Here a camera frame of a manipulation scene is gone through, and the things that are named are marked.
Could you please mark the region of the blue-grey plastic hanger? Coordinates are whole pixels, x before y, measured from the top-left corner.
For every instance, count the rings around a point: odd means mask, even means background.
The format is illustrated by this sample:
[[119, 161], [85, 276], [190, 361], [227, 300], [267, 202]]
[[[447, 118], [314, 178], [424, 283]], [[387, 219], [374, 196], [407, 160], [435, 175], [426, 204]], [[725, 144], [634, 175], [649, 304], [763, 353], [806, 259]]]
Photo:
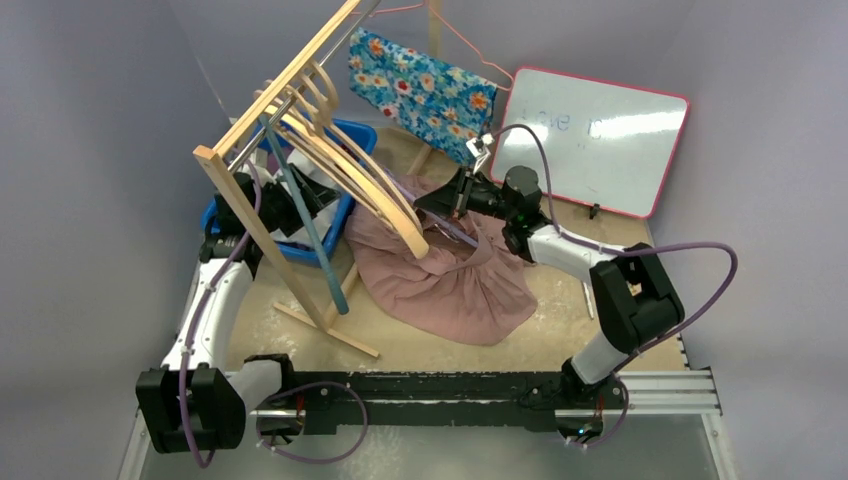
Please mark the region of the blue-grey plastic hanger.
[[286, 184], [289, 186], [290, 195], [292, 196], [293, 202], [303, 222], [304, 228], [310, 240], [312, 241], [313, 250], [320, 263], [321, 269], [325, 274], [326, 282], [328, 284], [329, 291], [336, 306], [336, 309], [340, 314], [346, 314], [349, 312], [349, 305], [347, 303], [345, 294], [343, 293], [343, 290], [341, 288], [341, 284], [334, 270], [332, 269], [330, 260], [327, 257], [327, 254], [323, 248], [322, 240], [318, 236], [318, 232], [312, 221], [308, 205], [303, 197], [301, 188], [297, 183], [297, 177], [294, 174], [292, 168], [288, 165], [287, 160], [283, 156], [282, 147], [280, 146], [277, 140], [276, 134], [273, 132], [269, 117], [266, 114], [260, 114], [258, 117], [258, 121], [266, 131], [268, 143], [271, 146], [271, 149], [278, 160], [279, 168], [283, 172]]

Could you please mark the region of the grey white t-shirt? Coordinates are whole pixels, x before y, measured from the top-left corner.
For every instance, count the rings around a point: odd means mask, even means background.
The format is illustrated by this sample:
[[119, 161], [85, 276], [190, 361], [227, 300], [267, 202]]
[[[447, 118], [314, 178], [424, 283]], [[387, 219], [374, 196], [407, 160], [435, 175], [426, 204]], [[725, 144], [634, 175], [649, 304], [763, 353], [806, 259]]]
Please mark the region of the grey white t-shirt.
[[[300, 151], [293, 150], [286, 163], [295, 177], [316, 234], [324, 240], [338, 211], [341, 189]], [[268, 229], [272, 238], [278, 243], [311, 248], [314, 241], [304, 226], [282, 169], [274, 173], [267, 187], [269, 199], [262, 201], [262, 215], [263, 220], [270, 221]]]

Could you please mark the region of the blue floral cloth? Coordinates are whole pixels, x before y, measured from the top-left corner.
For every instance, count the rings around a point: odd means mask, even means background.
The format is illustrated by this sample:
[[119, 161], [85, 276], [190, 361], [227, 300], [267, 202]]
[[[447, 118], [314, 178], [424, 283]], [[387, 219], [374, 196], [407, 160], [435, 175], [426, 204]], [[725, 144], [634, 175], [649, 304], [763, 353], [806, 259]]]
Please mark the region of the blue floral cloth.
[[358, 28], [349, 37], [350, 90], [457, 164], [472, 165], [467, 142], [488, 129], [497, 86]]

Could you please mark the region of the pink garment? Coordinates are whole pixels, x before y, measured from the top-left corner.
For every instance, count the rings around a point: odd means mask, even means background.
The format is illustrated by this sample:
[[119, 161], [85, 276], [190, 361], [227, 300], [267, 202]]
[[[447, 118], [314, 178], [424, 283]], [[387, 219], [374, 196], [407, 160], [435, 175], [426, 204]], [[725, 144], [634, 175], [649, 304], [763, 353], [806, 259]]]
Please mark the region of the pink garment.
[[429, 252], [413, 256], [370, 211], [354, 208], [344, 231], [365, 290], [391, 317], [444, 339], [495, 345], [531, 317], [537, 300], [525, 262], [505, 245], [504, 221], [470, 212], [453, 225], [477, 248], [454, 243], [421, 218]]

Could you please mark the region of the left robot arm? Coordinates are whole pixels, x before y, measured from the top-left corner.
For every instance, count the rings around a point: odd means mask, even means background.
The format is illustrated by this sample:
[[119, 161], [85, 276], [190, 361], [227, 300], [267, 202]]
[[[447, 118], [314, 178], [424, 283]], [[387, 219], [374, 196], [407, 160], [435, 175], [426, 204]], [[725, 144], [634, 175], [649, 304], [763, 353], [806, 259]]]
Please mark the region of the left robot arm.
[[253, 354], [226, 375], [230, 337], [262, 252], [220, 193], [202, 225], [197, 271], [175, 343], [135, 385], [151, 443], [161, 454], [234, 449], [250, 411], [263, 401], [284, 409], [298, 395], [285, 353]]

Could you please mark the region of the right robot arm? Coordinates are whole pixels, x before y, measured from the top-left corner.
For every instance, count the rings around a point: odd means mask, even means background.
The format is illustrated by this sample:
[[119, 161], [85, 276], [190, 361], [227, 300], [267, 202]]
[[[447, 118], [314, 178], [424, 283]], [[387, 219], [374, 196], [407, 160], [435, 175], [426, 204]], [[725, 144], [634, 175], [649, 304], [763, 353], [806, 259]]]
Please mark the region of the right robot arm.
[[628, 357], [659, 339], [684, 318], [684, 308], [662, 263], [648, 245], [600, 247], [554, 225], [543, 213], [537, 173], [513, 167], [501, 185], [481, 173], [459, 170], [448, 183], [414, 201], [445, 218], [469, 212], [503, 221], [508, 250], [587, 284], [600, 331], [562, 366], [560, 391], [576, 407], [596, 399], [605, 381]]

